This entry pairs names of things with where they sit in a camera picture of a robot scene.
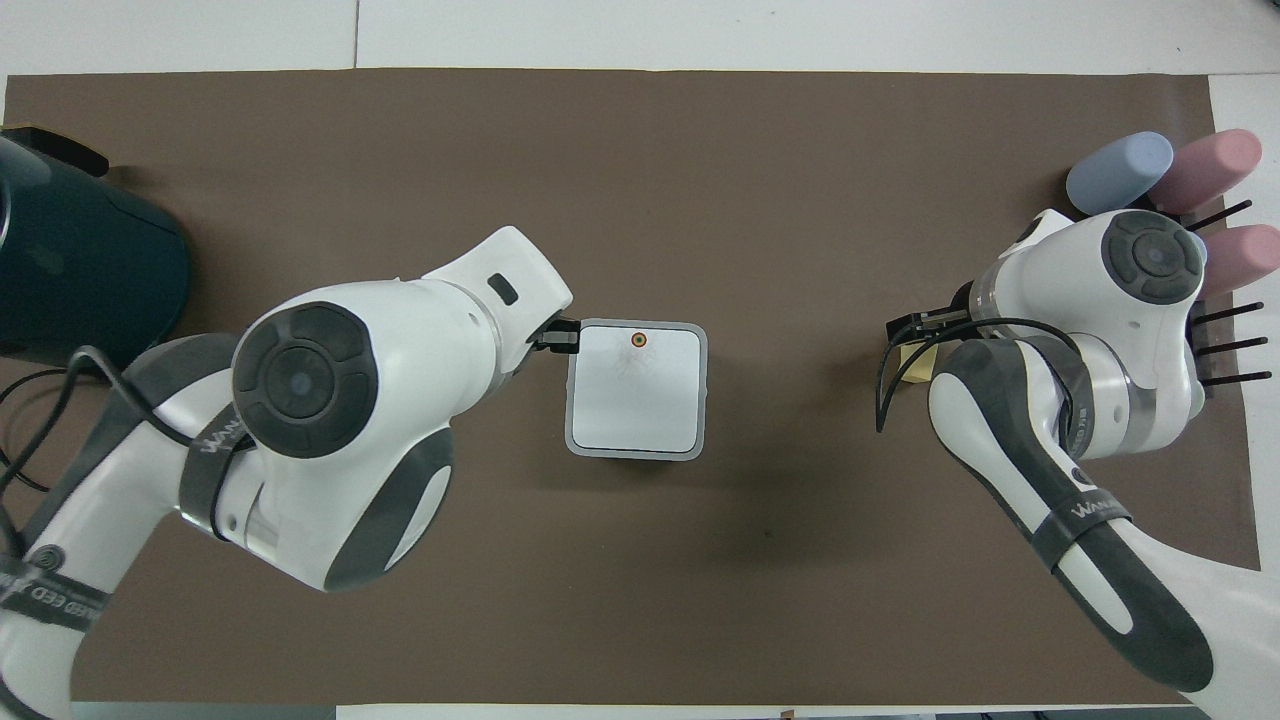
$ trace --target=white square pad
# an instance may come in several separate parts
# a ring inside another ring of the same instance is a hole
[[[564,442],[579,455],[692,460],[703,450],[707,333],[689,323],[582,320]]]

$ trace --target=black cable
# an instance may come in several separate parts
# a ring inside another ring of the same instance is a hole
[[[67,361],[67,377],[63,378],[63,387],[58,393],[58,401],[54,404],[54,409],[50,410],[49,418],[45,419],[45,424],[41,425],[40,430],[27,442],[27,447],[22,450],[20,454],[14,459],[13,462],[5,468],[4,474],[0,474],[0,534],[5,537],[8,542],[6,551],[9,555],[15,557],[22,557],[26,548],[23,547],[22,536],[18,534],[17,528],[14,528],[13,519],[9,516],[8,510],[3,505],[4,492],[9,488],[9,483],[18,475],[23,465],[31,460],[31,456],[36,454],[36,448],[49,437],[49,433],[54,429],[54,425],[61,418],[63,411],[67,410],[67,405],[70,402],[72,392],[76,389],[76,375],[88,365],[97,365],[97,368],[106,375],[106,379],[111,382],[111,387],[120,393],[120,397],[132,407],[148,425],[159,430],[166,438],[177,442],[182,446],[191,446],[192,438],[182,434],[178,429],[169,425],[159,416],[147,404],[147,401],[138,395],[138,391],[125,380],[120,372],[115,369],[115,365],[102,355],[96,347],[81,346],[72,352],[70,359]]]
[[[67,370],[64,370],[61,368],[54,368],[51,370],[38,370],[38,372],[35,372],[35,373],[31,373],[28,375],[23,375],[20,378],[18,378],[17,380],[9,383],[9,387],[6,387],[3,391],[0,391],[0,405],[4,405],[4,401],[9,400],[10,395],[13,395],[14,392],[17,392],[18,388],[26,386],[31,380],[35,380],[35,379],[38,379],[38,378],[47,378],[50,375],[61,375],[65,372]],[[9,460],[9,455],[4,451],[4,447],[0,447],[0,465],[3,465],[4,468],[8,468],[10,464],[12,464],[12,461]],[[23,473],[20,470],[18,471],[17,475],[14,475],[14,478],[18,482],[20,482],[22,484],[29,487],[33,491],[37,491],[37,492],[49,492],[49,488],[46,486],[42,486],[42,484],[37,483],[36,480],[31,479],[26,473]]]
[[[893,379],[890,380],[888,383],[888,388],[882,389],[882,386],[884,383],[884,366],[888,365],[888,356],[893,352],[893,348],[897,345],[901,345],[900,342],[901,336],[908,329],[902,328],[901,331],[893,334],[892,340],[890,340],[890,346],[884,348],[884,356],[881,357],[879,370],[876,374],[876,432],[877,433],[884,432],[884,420],[888,418],[890,404],[893,402],[893,391],[897,389],[899,383],[902,382],[902,377],[906,375],[906,372],[911,368],[911,365],[915,364],[916,360],[920,359],[922,355],[924,355],[934,345],[946,342],[966,331],[972,331],[974,328],[984,328],[989,325],[1020,325],[1027,328],[1034,328],[1037,331],[1043,331],[1061,340],[1062,342],[1066,343],[1068,347],[1071,348],[1073,352],[1080,355],[1080,348],[1079,346],[1075,345],[1075,341],[1071,340],[1069,334],[1055,328],[1053,325],[1050,325],[1048,323],[1041,323],[1039,320],[1028,320],[1024,318],[987,318],[983,320],[969,320],[968,323],[960,323],[959,325],[950,327],[942,331],[941,333],[931,337],[929,340],[924,341],[923,343],[920,343],[920,347],[915,348],[915,352],[913,352],[911,356],[902,363],[902,366],[897,369],[897,373],[893,375]]]

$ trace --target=brown table mat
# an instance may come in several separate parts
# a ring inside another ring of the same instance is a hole
[[[883,323],[946,304],[1065,206],[1071,163],[1139,129],[1212,132],[1203,77],[13,77],[6,108],[186,224],[180,333],[416,277],[515,224],[576,316],[692,322],[710,343],[687,464],[571,455],[566,361],[535,357],[456,421],[436,523],[358,592],[314,592],[170,518],[86,641],[78,700],[1179,701],[947,457],[924,388],[874,434],[872,377]],[[68,461],[92,395],[32,471]],[[6,414],[10,436],[47,401]],[[1088,469],[1155,537],[1257,566],[1238,391],[1174,447]]]

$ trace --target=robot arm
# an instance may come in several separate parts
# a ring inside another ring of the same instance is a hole
[[[1059,224],[974,283],[974,316],[993,316],[991,305],[1000,304],[1001,315],[1051,322],[1071,332],[1079,355],[1018,328],[963,342],[933,379],[929,418],[947,451],[1137,669],[1215,719],[1268,717],[1280,707],[1280,580],[1152,539],[1075,462],[1162,447],[1203,401],[1180,332],[1198,282],[1184,283],[1178,297],[1143,296],[1149,277],[1107,264],[1112,243],[1125,243],[1114,251],[1117,260],[1155,247],[1160,252],[1140,258],[1149,268],[1176,265],[1157,279],[1198,279],[1192,270],[1203,256],[1188,258],[1193,246],[1171,222],[1123,215]],[[1161,265],[1162,254],[1174,258]],[[1044,274],[1052,268],[1079,272],[1064,290]],[[1097,287],[1080,287],[1091,282]]]
[[[1052,366],[1028,341],[963,343],[929,389],[934,432],[1135,667],[1215,719],[1270,716],[1280,706],[1280,582],[1134,527],[1059,446],[1066,398]]]
[[[113,393],[23,530],[23,561],[0,566],[0,717],[70,717],[79,642],[174,510],[317,589],[389,571],[444,497],[449,419],[509,379],[571,300],[503,228],[421,279],[321,288],[238,343],[197,336],[141,356],[125,378],[195,442]]]

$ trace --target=pink object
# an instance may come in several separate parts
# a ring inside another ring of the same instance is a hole
[[[1187,215],[1235,187],[1262,161],[1262,142],[1247,129],[1225,129],[1183,146],[1165,177],[1147,192],[1156,209]]]
[[[1280,231],[1271,225],[1226,228],[1206,237],[1204,247],[1202,299],[1226,295],[1280,268]]]

